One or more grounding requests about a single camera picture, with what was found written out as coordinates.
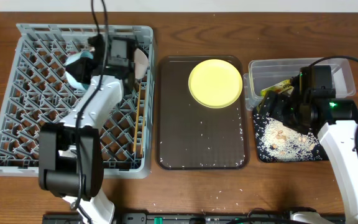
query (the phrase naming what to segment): white background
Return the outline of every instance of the white background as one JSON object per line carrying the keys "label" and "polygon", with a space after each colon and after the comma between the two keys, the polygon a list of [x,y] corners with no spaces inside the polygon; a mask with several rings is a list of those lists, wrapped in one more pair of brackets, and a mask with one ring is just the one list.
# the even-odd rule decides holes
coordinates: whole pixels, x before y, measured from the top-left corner
{"label": "white background", "polygon": [[[100,0],[95,9],[101,11]],[[358,12],[358,0],[105,0],[119,12]],[[90,11],[90,0],[0,0],[0,11]]]}

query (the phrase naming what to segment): transparent container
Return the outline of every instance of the transparent container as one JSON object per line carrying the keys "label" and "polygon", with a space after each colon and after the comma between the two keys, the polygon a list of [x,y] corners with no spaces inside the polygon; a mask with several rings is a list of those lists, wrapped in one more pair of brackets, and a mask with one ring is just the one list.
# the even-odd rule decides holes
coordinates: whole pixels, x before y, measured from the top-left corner
{"label": "transparent container", "polygon": [[[263,99],[260,91],[299,74],[301,67],[309,66],[320,58],[293,58],[273,60],[253,60],[249,63],[249,73],[244,75],[246,108],[252,110]],[[330,65],[336,98],[355,95],[353,74],[347,59],[335,58],[320,62]]]}

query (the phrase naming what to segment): yellow plate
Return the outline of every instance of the yellow plate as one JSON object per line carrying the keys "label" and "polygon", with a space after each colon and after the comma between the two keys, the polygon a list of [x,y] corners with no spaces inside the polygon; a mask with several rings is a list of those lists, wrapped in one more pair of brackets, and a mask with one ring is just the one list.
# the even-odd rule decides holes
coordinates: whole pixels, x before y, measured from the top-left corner
{"label": "yellow plate", "polygon": [[234,103],[240,96],[242,78],[229,62],[206,60],[191,71],[189,89],[198,103],[209,108],[223,108]]}

